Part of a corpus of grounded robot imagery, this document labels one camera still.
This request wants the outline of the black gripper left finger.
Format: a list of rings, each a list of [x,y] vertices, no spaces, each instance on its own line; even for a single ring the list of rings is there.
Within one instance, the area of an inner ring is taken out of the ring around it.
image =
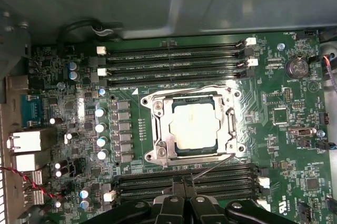
[[[132,200],[88,220],[88,223],[183,223],[186,196],[184,179],[174,176],[172,194],[155,198],[153,204]]]

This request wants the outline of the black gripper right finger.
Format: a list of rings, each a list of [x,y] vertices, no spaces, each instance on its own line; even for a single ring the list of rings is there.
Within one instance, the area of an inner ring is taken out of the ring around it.
[[[185,178],[185,197],[198,223],[279,223],[280,218],[250,200],[234,200],[225,208],[211,198],[198,195],[191,178]]]

